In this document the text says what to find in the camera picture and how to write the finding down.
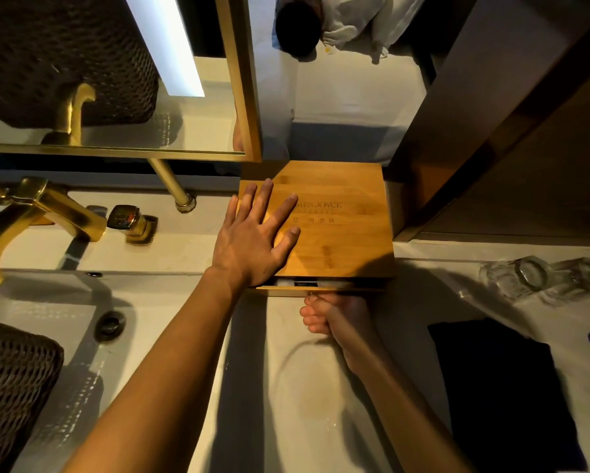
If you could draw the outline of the person's left hand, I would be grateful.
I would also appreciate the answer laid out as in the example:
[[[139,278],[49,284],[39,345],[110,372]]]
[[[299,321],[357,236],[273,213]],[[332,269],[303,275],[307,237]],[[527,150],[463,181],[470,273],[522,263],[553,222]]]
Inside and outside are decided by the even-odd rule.
[[[238,196],[237,224],[228,231],[222,225],[212,265],[204,273],[206,280],[227,286],[232,292],[263,284],[284,266],[273,265],[270,251],[277,245],[275,239],[294,210],[298,196],[288,196],[269,218],[257,224],[251,219],[251,208],[258,191],[257,184],[250,183]]]

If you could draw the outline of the person's right forearm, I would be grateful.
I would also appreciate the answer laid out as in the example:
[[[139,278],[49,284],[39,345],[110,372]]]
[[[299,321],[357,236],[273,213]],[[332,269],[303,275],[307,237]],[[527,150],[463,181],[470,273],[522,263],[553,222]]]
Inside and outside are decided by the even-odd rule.
[[[404,473],[476,473],[424,396],[377,342],[339,342]]]

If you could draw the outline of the gold faucet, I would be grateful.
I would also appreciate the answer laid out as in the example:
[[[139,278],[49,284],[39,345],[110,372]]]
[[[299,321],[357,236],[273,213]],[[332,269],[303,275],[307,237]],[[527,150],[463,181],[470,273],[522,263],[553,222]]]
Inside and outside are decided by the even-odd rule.
[[[78,204],[47,179],[28,176],[12,189],[0,187],[0,199],[8,202],[0,211],[0,260],[18,235],[45,217],[72,237],[91,242],[99,241],[107,227],[105,217]]]

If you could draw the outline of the brown wooden door panel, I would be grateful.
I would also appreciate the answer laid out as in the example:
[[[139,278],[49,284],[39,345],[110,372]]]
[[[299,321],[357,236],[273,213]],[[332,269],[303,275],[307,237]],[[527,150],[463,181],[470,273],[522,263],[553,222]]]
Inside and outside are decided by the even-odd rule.
[[[445,189],[590,33],[590,0],[476,0],[385,169],[395,241],[449,203]]]

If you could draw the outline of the square metal faucet knob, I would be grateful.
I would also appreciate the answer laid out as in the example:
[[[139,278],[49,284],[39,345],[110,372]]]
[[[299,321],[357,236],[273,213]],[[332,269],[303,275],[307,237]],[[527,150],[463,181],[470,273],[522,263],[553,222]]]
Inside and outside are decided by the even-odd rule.
[[[107,228],[121,231],[128,245],[148,246],[156,235],[158,218],[143,214],[137,206],[121,204],[111,210]]]

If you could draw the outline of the person's right hand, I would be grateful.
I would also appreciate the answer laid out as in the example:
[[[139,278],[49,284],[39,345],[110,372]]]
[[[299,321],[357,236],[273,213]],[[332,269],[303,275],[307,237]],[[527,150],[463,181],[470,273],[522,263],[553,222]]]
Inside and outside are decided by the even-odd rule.
[[[373,326],[366,301],[359,296],[336,295],[336,307],[328,315],[332,338],[346,358],[374,354],[381,341]]]

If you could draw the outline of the wooden bamboo box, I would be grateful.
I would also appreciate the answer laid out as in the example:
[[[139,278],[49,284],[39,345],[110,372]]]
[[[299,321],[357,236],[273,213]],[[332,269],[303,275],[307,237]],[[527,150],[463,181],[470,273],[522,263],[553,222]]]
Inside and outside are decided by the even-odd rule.
[[[261,187],[267,178],[273,181],[273,191],[266,217],[291,194],[298,196],[275,242],[291,228],[300,228],[288,261],[271,278],[365,278],[388,283],[394,277],[393,231],[380,164],[245,163],[239,195],[248,184]]]

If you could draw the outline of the black folded cloth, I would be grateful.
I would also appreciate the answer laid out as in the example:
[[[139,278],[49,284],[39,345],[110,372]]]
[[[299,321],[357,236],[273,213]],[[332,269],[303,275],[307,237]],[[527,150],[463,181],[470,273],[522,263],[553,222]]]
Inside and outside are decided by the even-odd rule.
[[[548,344],[490,318],[428,331],[453,437],[480,473],[588,471]]]

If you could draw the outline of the clear glass cup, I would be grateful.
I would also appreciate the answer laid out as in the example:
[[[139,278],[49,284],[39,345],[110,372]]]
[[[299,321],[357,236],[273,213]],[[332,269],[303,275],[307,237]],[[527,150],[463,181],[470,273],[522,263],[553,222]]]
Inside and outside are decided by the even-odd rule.
[[[590,257],[554,262],[549,267],[551,284],[539,294],[543,303],[559,307],[590,298]]]
[[[518,302],[552,286],[556,274],[548,262],[530,255],[484,263],[479,279],[492,293],[509,302]]]

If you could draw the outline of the person's left forearm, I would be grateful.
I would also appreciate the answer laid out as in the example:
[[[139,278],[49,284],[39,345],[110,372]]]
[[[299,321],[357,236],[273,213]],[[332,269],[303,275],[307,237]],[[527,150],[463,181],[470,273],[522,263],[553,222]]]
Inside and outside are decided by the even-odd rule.
[[[232,313],[250,276],[214,265],[61,473],[187,473]]]

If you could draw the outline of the gold framed mirror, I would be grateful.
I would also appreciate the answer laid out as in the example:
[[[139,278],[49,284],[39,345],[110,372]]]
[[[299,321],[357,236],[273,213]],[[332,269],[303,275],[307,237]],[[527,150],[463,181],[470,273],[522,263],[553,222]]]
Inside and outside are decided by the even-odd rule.
[[[0,0],[0,153],[262,151],[248,0]]]

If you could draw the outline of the wooden box drawer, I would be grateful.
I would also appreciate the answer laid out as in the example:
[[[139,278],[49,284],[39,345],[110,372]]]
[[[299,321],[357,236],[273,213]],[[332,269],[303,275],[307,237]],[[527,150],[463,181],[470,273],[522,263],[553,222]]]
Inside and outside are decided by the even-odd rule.
[[[310,294],[368,296],[382,293],[386,279],[365,278],[271,278],[251,290],[266,296],[303,298]]]

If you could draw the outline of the metal sink drain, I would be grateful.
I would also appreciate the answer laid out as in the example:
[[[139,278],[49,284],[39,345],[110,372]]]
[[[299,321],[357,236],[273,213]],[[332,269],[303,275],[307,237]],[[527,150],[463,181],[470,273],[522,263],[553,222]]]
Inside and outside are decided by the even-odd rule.
[[[118,311],[104,313],[94,327],[94,339],[100,344],[117,340],[125,330],[126,318]]]

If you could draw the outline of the white sink basin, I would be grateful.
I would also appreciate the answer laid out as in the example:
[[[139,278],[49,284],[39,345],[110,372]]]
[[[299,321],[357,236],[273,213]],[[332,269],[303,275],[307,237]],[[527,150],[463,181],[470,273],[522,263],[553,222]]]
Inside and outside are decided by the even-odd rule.
[[[64,365],[10,473],[59,473],[196,287],[199,276],[16,271],[0,286],[0,323],[56,341]],[[97,320],[124,314],[115,341],[94,339]]]

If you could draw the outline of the gold mirror support pole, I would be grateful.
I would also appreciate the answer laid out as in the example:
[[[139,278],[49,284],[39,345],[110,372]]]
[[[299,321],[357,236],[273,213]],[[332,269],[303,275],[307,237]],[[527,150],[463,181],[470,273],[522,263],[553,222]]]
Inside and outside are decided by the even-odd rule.
[[[196,207],[196,198],[180,184],[168,162],[157,158],[149,158],[148,162],[173,197],[176,209],[182,214],[193,211]]]

